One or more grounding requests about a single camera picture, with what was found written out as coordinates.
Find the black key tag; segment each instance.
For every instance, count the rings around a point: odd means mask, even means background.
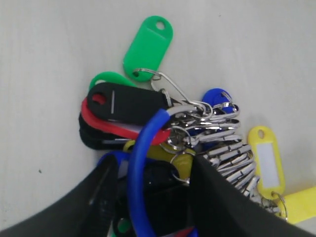
[[[159,109],[168,109],[161,92],[115,83],[95,85],[87,96],[88,108],[98,118],[145,125]]]

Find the red key tag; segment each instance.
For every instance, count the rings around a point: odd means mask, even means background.
[[[81,115],[86,123],[91,127],[101,130],[103,132],[108,132],[115,134],[117,136],[129,138],[136,140],[138,134],[142,130],[142,126],[130,125],[120,122],[110,122],[104,121],[97,118],[88,108],[87,98],[85,98],[81,105]],[[152,141],[152,145],[158,145],[168,139],[170,135],[170,130],[160,130]]]

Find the green key tag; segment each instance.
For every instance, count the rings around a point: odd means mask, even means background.
[[[89,90],[94,87],[99,81],[103,82],[111,82],[121,85],[129,85],[135,86],[129,79],[123,77],[122,75],[115,73],[115,72],[103,72],[95,76],[94,79],[90,82]]]
[[[133,74],[136,68],[156,71],[172,40],[170,23],[161,16],[148,17],[141,25],[129,50],[125,54],[125,73],[134,80],[148,81],[153,76],[148,73]]]

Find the white table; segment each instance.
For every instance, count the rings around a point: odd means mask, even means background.
[[[316,185],[316,1],[1,0],[0,229],[54,203],[93,169],[102,153],[80,141],[80,103],[96,74],[123,73],[151,15],[174,29],[160,69],[192,99],[229,91],[244,135],[271,127],[286,194]]]

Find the blue wire loop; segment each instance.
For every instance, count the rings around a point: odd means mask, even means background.
[[[155,237],[146,214],[143,195],[143,171],[150,144],[156,133],[170,119],[166,110],[160,109],[144,126],[133,148],[127,171],[127,198],[129,214],[136,236]]]

